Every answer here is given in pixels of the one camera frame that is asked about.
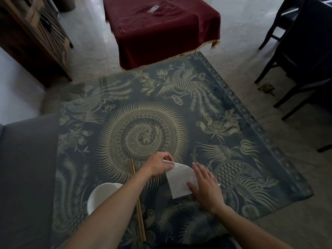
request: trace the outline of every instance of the red cloth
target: red cloth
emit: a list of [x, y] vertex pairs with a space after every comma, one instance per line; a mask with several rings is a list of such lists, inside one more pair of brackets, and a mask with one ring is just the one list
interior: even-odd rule
[[220, 14], [203, 0], [104, 0], [104, 9], [126, 70], [220, 39]]

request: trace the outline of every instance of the napkin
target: napkin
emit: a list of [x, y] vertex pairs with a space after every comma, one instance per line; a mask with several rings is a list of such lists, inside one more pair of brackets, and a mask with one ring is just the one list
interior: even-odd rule
[[173, 199], [191, 194], [187, 182], [191, 182], [198, 188], [196, 174], [192, 168], [176, 162], [163, 161], [164, 163], [174, 164], [171, 170], [166, 171], [166, 177]]

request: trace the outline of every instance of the person's left hand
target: person's left hand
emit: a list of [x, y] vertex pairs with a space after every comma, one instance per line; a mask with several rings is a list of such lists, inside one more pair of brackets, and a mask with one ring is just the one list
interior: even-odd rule
[[170, 153], [156, 152], [150, 155], [149, 159], [140, 170], [144, 171], [144, 173], [147, 173], [149, 178], [160, 176], [162, 173], [172, 169], [174, 166], [172, 163], [164, 163], [163, 159], [174, 162]]

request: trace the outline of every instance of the hand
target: hand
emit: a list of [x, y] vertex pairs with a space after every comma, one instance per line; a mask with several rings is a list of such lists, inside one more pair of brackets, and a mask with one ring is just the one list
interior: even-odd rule
[[196, 200], [206, 211], [213, 215], [216, 214], [218, 210], [224, 210], [227, 206], [214, 175], [205, 166], [199, 163], [193, 162], [193, 170], [197, 177], [198, 189], [190, 182], [188, 182], [187, 185]]
[[147, 173], [150, 179], [160, 176], [165, 171], [170, 170], [174, 167], [174, 164], [172, 163], [164, 163], [163, 159], [174, 162], [170, 153], [157, 152], [150, 155], [149, 159], [147, 159], [141, 170]]

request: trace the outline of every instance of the white bowl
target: white bowl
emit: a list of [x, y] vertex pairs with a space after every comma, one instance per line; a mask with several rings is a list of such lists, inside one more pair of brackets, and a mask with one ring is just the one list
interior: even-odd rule
[[117, 191], [122, 184], [118, 183], [104, 183], [95, 188], [88, 199], [86, 206], [88, 215], [90, 215], [102, 202], [104, 202], [110, 195]]

